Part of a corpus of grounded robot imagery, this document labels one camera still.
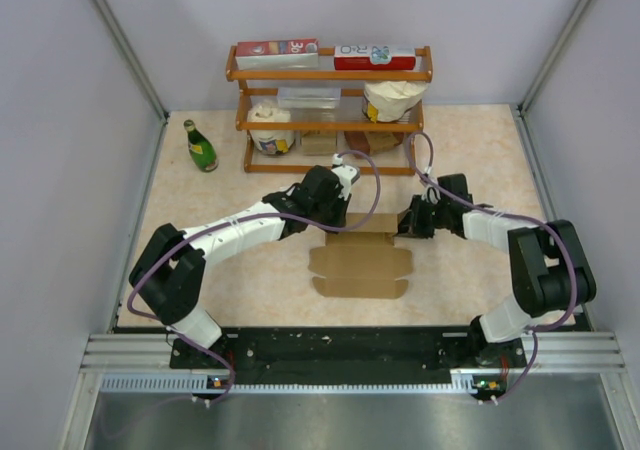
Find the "gray wall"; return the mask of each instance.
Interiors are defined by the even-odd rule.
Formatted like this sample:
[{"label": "gray wall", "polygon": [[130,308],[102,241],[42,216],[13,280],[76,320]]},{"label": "gray wall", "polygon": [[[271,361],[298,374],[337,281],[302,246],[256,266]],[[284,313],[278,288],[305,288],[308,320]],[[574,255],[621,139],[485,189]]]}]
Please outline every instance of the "gray wall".
[{"label": "gray wall", "polygon": [[0,15],[0,446],[50,449],[159,125],[88,0]]},{"label": "gray wall", "polygon": [[232,43],[301,36],[429,44],[429,101],[518,102],[577,0],[109,1],[161,99],[195,110],[237,105]]},{"label": "gray wall", "polygon": [[640,0],[597,0],[530,122],[559,213],[599,284],[596,321],[618,334],[640,390]]}]

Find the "gray floor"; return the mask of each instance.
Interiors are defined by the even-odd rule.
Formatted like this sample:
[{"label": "gray floor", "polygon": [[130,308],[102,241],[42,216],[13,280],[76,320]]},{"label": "gray floor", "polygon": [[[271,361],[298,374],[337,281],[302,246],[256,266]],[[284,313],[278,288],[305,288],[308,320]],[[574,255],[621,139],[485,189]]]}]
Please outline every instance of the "gray floor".
[{"label": "gray floor", "polygon": [[206,410],[167,395],[102,394],[86,449],[597,449],[622,448],[597,376],[531,376],[498,407],[470,397],[235,396]]}]

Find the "clear plastic container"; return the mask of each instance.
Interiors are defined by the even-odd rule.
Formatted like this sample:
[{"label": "clear plastic container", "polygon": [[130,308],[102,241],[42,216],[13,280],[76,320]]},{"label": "clear plastic container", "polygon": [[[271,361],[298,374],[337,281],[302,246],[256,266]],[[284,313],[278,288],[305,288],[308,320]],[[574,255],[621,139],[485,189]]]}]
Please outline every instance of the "clear plastic container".
[{"label": "clear plastic container", "polygon": [[278,89],[280,108],[334,109],[340,105],[339,88],[282,87]]}]

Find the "white bag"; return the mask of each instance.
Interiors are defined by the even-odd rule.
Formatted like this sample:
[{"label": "white bag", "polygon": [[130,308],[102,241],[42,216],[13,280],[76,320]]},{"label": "white bag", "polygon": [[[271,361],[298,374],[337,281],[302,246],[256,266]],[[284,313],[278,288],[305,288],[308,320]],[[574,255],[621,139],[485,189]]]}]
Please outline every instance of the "white bag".
[{"label": "white bag", "polygon": [[364,113],[373,122],[400,120],[426,90],[426,82],[366,82]]},{"label": "white bag", "polygon": [[[290,122],[291,113],[278,107],[275,100],[264,100],[254,105],[247,116],[249,122]],[[255,147],[266,155],[282,155],[289,151],[295,132],[287,130],[251,130]]]}]

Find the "wooden shelf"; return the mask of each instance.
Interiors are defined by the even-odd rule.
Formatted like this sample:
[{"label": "wooden shelf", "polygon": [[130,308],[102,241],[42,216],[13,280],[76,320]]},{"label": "wooden shelf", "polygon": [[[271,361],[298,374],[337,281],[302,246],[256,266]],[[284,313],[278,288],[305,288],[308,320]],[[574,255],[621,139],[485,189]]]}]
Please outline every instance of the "wooden shelf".
[{"label": "wooden shelf", "polygon": [[[313,131],[324,132],[394,132],[413,133],[423,128],[422,102],[418,102],[410,112],[408,122],[373,123],[362,112],[352,112],[345,115],[344,101],[349,98],[362,98],[363,89],[343,88],[341,91],[340,108],[335,111],[296,112],[292,110],[292,121],[286,123],[274,122],[248,122],[247,115],[251,109],[252,98],[275,97],[277,88],[251,88],[247,81],[251,80],[309,80],[309,81],[420,81],[431,82],[433,77],[433,63],[431,61],[431,49],[429,47],[416,48],[415,53],[421,61],[416,70],[395,71],[349,71],[349,70],[239,70],[236,62],[236,46],[229,50],[227,59],[226,77],[228,81],[237,81],[240,89],[238,111],[236,113],[236,129],[247,132],[247,146],[244,156],[244,169],[246,172],[265,173],[305,173],[312,165],[275,165],[253,163],[254,146],[249,135],[250,130],[288,130],[288,131]],[[333,47],[318,49],[321,57],[333,57]],[[413,170],[408,167],[379,167],[381,175],[413,175]],[[362,167],[362,173],[371,174],[371,169]]]}]

